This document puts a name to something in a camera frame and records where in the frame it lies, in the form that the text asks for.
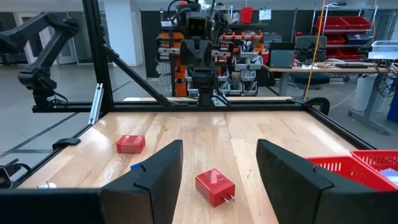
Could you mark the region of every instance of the gray floor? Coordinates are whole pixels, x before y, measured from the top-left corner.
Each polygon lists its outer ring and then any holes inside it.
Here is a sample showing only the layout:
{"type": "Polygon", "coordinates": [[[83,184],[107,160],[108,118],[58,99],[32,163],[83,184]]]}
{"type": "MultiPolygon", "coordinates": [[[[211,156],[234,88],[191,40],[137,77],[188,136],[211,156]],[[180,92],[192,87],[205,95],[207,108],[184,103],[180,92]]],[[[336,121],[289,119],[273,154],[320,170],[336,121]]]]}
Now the gray floor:
{"type": "MultiPolygon", "coordinates": [[[[0,164],[6,164],[18,158],[21,162],[34,166],[51,153],[53,143],[61,138],[69,138],[84,128],[88,122],[88,114],[33,114],[31,111],[34,104],[32,93],[22,86],[17,78],[20,69],[21,67],[17,66],[0,67],[0,164]],[[55,125],[69,116],[71,118],[67,121],[58,126],[55,125]],[[34,140],[27,142],[29,138],[34,138],[34,140]]],[[[139,74],[145,73],[144,66],[135,67],[134,70],[139,74]]],[[[70,101],[92,101],[96,86],[92,65],[53,66],[51,72],[52,79],[58,83],[57,91],[70,101]]],[[[119,68],[110,67],[109,72],[115,101],[122,101],[131,96],[149,96],[119,68]]],[[[157,81],[149,81],[149,83],[156,90],[166,93],[165,88],[159,86],[157,81]]],[[[355,87],[355,82],[344,85],[323,85],[321,90],[310,90],[309,97],[324,96],[333,106],[351,94],[355,87]]],[[[290,87],[287,93],[289,96],[301,96],[303,90],[290,87]]],[[[267,88],[261,87],[259,96],[274,96],[274,94],[267,88]]],[[[385,136],[347,115],[353,103],[353,97],[333,108],[330,111],[330,117],[379,149],[396,149],[398,145],[396,134],[385,136]]],[[[397,124],[386,121],[390,101],[391,98],[386,101],[382,112],[376,118],[390,128],[398,130],[397,124]]],[[[21,174],[23,171],[20,171],[13,179],[21,174]]]]}

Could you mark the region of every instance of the aluminum frame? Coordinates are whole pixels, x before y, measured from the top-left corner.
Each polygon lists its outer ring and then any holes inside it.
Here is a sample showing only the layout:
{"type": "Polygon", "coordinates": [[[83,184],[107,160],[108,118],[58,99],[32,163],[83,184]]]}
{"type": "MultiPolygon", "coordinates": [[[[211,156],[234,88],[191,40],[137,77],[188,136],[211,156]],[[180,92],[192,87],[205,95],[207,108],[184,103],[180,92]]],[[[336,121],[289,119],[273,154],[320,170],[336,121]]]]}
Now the aluminum frame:
{"type": "MultiPolygon", "coordinates": [[[[88,33],[90,37],[91,51],[93,55],[93,63],[95,67],[96,77],[98,83],[104,85],[104,95],[102,100],[100,118],[109,112],[203,112],[203,111],[306,111],[316,120],[330,128],[337,135],[345,139],[357,149],[376,149],[372,145],[363,141],[355,134],[351,133],[342,125],[333,121],[320,111],[313,108],[312,105],[306,103],[298,103],[293,100],[233,100],[230,101],[231,106],[209,106],[201,107],[196,105],[196,101],[176,101],[178,105],[162,106],[157,101],[123,101],[114,102],[111,91],[111,82],[108,71],[108,63],[105,59],[105,54],[101,45],[102,37],[100,35],[101,24],[100,14],[98,10],[97,0],[83,0],[88,33]]],[[[66,108],[33,108],[34,112],[38,113],[54,113],[54,112],[90,112],[92,102],[71,102],[66,108]]],[[[85,128],[77,132],[73,137],[81,136],[85,131],[89,130],[92,125],[87,125],[85,128]]],[[[47,156],[39,164],[32,168],[29,173],[24,174],[14,182],[13,188],[16,188],[35,174],[41,167],[46,165],[48,161],[53,159],[57,154],[62,152],[66,147],[55,149],[53,153],[47,156]]]]}

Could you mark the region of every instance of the wooden tabletop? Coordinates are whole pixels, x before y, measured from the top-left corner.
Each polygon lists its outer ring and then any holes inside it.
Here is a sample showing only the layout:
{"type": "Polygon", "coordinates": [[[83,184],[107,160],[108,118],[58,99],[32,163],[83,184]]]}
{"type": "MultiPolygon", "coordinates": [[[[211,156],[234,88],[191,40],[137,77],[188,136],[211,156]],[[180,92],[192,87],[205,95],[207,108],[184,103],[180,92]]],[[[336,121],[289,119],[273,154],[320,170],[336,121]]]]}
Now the wooden tabletop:
{"type": "MultiPolygon", "coordinates": [[[[167,97],[171,101],[195,101],[186,97],[167,97]]],[[[247,100],[290,100],[289,96],[229,96],[229,101],[247,101],[247,100]]],[[[123,101],[155,101],[152,97],[127,97],[123,101]]]]}
{"type": "Polygon", "coordinates": [[[304,111],[109,113],[27,179],[58,188],[101,187],[175,139],[183,140],[183,173],[174,223],[277,223],[261,182],[256,144],[267,139],[302,157],[349,155],[352,145],[304,111]],[[141,154],[118,154],[123,134],[143,134],[141,154]],[[195,176],[217,168],[236,184],[236,200],[213,208],[195,189],[195,176]]]}
{"type": "MultiPolygon", "coordinates": [[[[324,65],[324,62],[318,62],[316,63],[317,65],[324,65]]],[[[374,66],[374,63],[362,63],[367,66],[374,66]]],[[[368,68],[336,68],[335,66],[332,67],[327,67],[327,68],[314,68],[313,72],[327,72],[327,73],[378,73],[378,71],[375,68],[368,67],[368,68]]],[[[294,72],[294,73],[308,73],[310,72],[309,69],[304,69],[301,66],[294,66],[293,68],[270,68],[268,65],[262,65],[266,70],[270,72],[294,72]]],[[[387,69],[385,68],[379,68],[380,72],[388,72],[387,69]]]]}

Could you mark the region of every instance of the red plug adapter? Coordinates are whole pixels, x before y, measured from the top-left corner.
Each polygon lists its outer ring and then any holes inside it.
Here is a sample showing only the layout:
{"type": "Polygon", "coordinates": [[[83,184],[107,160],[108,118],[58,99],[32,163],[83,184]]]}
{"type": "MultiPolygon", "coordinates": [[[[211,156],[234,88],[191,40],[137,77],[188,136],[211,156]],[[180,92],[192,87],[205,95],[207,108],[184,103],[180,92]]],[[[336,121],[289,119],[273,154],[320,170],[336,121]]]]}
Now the red plug adapter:
{"type": "Polygon", "coordinates": [[[195,186],[213,207],[235,199],[235,184],[216,169],[197,175],[195,186]]]}
{"type": "Polygon", "coordinates": [[[139,154],[145,147],[145,136],[123,135],[116,143],[118,153],[139,154]]]}

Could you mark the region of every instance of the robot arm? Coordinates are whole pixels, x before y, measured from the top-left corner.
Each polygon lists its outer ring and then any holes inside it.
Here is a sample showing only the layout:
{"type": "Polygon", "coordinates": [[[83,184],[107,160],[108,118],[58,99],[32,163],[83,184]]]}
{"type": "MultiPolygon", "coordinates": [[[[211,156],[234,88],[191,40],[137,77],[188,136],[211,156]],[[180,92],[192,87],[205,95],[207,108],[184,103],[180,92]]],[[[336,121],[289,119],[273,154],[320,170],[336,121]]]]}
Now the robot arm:
{"type": "Polygon", "coordinates": [[[15,54],[24,48],[30,38],[48,26],[55,29],[50,42],[37,57],[37,60],[23,68],[18,76],[19,81],[28,90],[33,90],[37,107],[46,107],[59,103],[59,101],[51,100],[57,83],[50,79],[50,67],[63,46],[78,32],[77,23],[71,18],[50,12],[42,12],[23,23],[23,25],[0,33],[0,53],[15,54]]]}

